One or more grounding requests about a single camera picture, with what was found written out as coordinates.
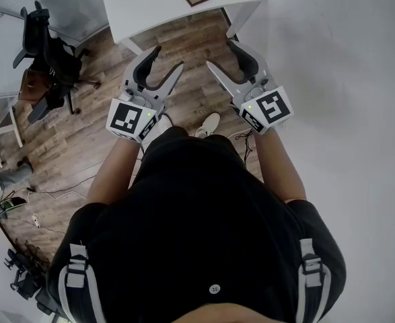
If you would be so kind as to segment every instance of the white desk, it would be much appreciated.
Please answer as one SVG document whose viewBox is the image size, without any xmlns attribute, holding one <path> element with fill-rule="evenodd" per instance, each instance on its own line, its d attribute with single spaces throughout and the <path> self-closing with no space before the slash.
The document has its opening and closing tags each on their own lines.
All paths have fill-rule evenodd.
<svg viewBox="0 0 395 323">
<path fill-rule="evenodd" d="M 227 31 L 227 37 L 231 38 L 261 1 L 264 0 L 209 0 L 191 7 L 186 0 L 104 0 L 104 5 L 115 43 L 122 43 L 140 54 L 142 50 L 130 37 L 190 14 L 240 3 L 239 13 Z"/>
</svg>

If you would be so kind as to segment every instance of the wooden floor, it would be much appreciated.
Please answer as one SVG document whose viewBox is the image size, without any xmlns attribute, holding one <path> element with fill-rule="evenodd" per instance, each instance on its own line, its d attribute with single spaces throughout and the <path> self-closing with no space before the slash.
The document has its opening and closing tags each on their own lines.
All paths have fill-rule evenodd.
<svg viewBox="0 0 395 323">
<path fill-rule="evenodd" d="M 225 45 L 228 24 L 220 10 L 199 13 L 162 25 L 134 38 L 141 48 L 162 45 L 159 58 L 153 66 L 149 83 L 157 83 L 168 70 L 180 61 L 185 62 L 184 72 L 176 86 L 176 92 L 166 100 L 167 114 L 175 125 L 194 133 L 204 119 L 212 112 L 221 115 L 221 124 L 216 133 L 229 135 L 248 128 L 228 106 L 230 96 L 214 80 L 205 61 L 212 59 L 222 64 L 237 78 L 241 77 L 236 58 Z M 8 188 L 20 189 L 32 185 L 38 191 L 54 192 L 75 186 L 94 176 L 116 137 L 105 129 L 110 101 L 119 94 L 122 74 L 135 58 L 128 49 L 121 50 L 112 41 L 110 30 L 104 30 L 84 47 L 91 55 L 84 59 L 81 76 L 97 79 L 102 86 L 96 91 L 83 85 L 75 94 L 74 105 L 81 109 L 80 115 L 71 116 L 66 106 L 51 112 L 43 121 L 28 124 L 31 107 L 18 103 L 17 123 L 25 145 L 20 149 L 13 134 L 0 137 L 0 148 L 5 168 L 13 168 L 23 156 L 28 156 L 34 167 L 34 174 L 28 182 Z M 243 157 L 243 139 L 235 141 L 236 149 Z M 256 152 L 247 161 L 248 169 L 261 177 Z M 75 187 L 74 191 L 86 195 L 92 179 Z M 69 190 L 52 194 L 57 198 Z M 28 192 L 21 190 L 17 196 L 28 198 Z M 84 199 L 75 193 L 53 200 L 46 194 L 30 195 L 30 206 L 20 207 L 9 214 L 2 224 L 12 240 L 19 245 L 26 240 L 39 246 L 51 259 L 63 239 L 72 214 L 84 204 Z M 32 214 L 40 217 L 42 228 L 32 223 Z"/>
</svg>

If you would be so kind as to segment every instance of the person's right arm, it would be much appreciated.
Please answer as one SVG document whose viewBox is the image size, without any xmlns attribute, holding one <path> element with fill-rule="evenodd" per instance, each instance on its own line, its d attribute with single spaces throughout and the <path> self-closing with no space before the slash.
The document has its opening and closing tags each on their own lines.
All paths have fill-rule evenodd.
<svg viewBox="0 0 395 323">
<path fill-rule="evenodd" d="M 264 185 L 282 201 L 306 200 L 305 187 L 275 129 L 254 133 Z"/>
</svg>

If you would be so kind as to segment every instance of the shirt button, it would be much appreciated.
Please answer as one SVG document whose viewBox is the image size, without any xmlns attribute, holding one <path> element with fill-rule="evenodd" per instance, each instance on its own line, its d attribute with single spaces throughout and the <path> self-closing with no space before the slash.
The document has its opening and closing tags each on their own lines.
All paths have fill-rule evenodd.
<svg viewBox="0 0 395 323">
<path fill-rule="evenodd" d="M 219 286 L 219 285 L 212 285 L 212 286 L 210 286 L 210 288 L 209 288 L 209 292 L 211 293 L 211 294 L 217 294 L 218 292 L 220 292 L 221 291 L 221 287 Z"/>
</svg>

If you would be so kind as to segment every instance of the backpack strap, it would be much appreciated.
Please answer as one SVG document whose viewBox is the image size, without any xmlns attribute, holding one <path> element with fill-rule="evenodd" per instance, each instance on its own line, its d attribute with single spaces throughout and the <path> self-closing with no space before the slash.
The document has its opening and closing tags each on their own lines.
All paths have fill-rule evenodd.
<svg viewBox="0 0 395 323">
<path fill-rule="evenodd" d="M 96 274 L 87 263 L 88 254 L 85 246 L 70 244 L 70 253 L 70 262 L 61 270 L 58 284 L 59 297 L 64 313 L 72 323 L 77 323 L 69 307 L 67 288 L 81 289 L 82 291 L 89 291 L 94 311 L 94 322 L 106 323 L 98 294 Z"/>
<path fill-rule="evenodd" d="M 299 267 L 299 296 L 297 300 L 296 323 L 312 322 L 317 323 L 324 313 L 327 299 L 330 292 L 330 282 L 332 275 L 330 269 L 322 264 L 321 258 L 318 257 L 312 247 L 312 238 L 300 240 L 302 255 L 302 264 Z M 323 287 L 320 305 L 314 316 L 305 317 L 306 310 L 306 289 L 311 287 Z"/>
</svg>

